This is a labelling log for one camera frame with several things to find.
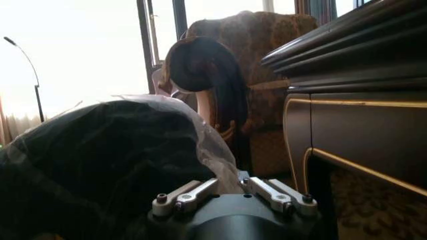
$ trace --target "metal clamp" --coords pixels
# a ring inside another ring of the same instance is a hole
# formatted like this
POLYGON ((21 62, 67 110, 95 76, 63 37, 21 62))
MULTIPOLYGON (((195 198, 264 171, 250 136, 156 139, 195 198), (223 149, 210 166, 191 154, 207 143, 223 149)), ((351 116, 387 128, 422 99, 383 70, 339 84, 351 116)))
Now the metal clamp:
POLYGON ((310 195, 300 194, 278 179, 270 179, 268 183, 276 190, 288 194, 292 205, 300 215, 310 217, 318 214, 318 202, 310 195))
POLYGON ((244 179, 246 190, 251 194, 259 194, 268 202, 272 210, 286 213, 291 204, 291 197, 282 192, 276 191, 267 183, 264 183, 258 177, 244 179))
POLYGON ((183 193, 191 191, 200 185, 200 181, 192 180, 184 186, 172 191, 168 195, 160 193, 155 200, 152 200, 152 214, 157 217, 168 216, 172 213, 176 198, 183 193))
POLYGON ((318 202, 310 195, 303 195, 279 180, 271 179, 267 182, 258 177, 246 178, 242 181, 243 188, 251 193, 260 195, 268 202, 270 207, 291 215, 294 210, 303 216, 318 214, 318 202))
POLYGON ((216 190, 218 179, 211 178, 192 191, 180 194, 176 198, 175 209, 180 213, 188 213, 196 210, 197 204, 207 198, 216 190))

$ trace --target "wooden furniture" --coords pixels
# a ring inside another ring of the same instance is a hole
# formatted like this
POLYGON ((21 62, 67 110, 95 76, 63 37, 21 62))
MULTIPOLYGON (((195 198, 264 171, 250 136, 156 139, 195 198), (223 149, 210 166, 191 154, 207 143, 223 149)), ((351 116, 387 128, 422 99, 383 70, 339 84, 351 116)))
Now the wooden furniture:
MULTIPOLYGON (((426 39, 426 1, 372 1, 262 60, 291 81, 283 124, 292 177, 318 199, 332 237, 331 166, 427 202, 426 39)), ((422 236, 426 226, 407 231, 422 236)))
POLYGON ((283 91, 290 82, 260 65, 263 56, 316 28, 307 15, 243 11, 196 21, 169 49, 163 82, 193 92, 197 113, 226 140, 240 169, 290 175, 283 151, 283 91))

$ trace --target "bright window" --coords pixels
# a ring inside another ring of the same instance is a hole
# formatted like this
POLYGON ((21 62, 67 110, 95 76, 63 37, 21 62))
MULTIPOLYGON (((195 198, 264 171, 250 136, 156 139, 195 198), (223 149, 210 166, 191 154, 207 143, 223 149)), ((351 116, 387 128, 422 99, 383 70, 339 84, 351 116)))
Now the bright window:
POLYGON ((164 60, 167 58, 169 48, 176 43, 172 0, 153 0, 152 15, 159 49, 159 59, 164 60))
POLYGON ((342 16, 354 10, 354 0, 336 0, 336 16, 342 16))
POLYGON ((263 11, 262 0, 185 0, 187 25, 203 19, 223 19, 242 11, 263 11))
POLYGON ((3 36, 32 60, 48 116, 87 98, 148 93, 136 1, 1 0, 0 23, 0 89, 8 112, 25 107, 31 109, 20 111, 33 112, 36 79, 3 36))
POLYGON ((295 14, 295 1, 274 0, 274 12, 278 14, 295 14))

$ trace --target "dark wooden cabinet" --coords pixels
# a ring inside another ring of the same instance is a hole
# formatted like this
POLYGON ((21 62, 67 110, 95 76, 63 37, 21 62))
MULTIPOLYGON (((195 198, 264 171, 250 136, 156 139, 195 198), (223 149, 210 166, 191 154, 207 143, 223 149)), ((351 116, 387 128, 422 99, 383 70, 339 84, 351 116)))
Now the dark wooden cabinet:
MULTIPOLYGON (((427 203, 426 1, 371 1, 262 62, 291 81, 283 125, 292 176, 328 223, 336 167, 427 203)), ((416 229, 407 231, 427 238, 427 224, 416 229)))

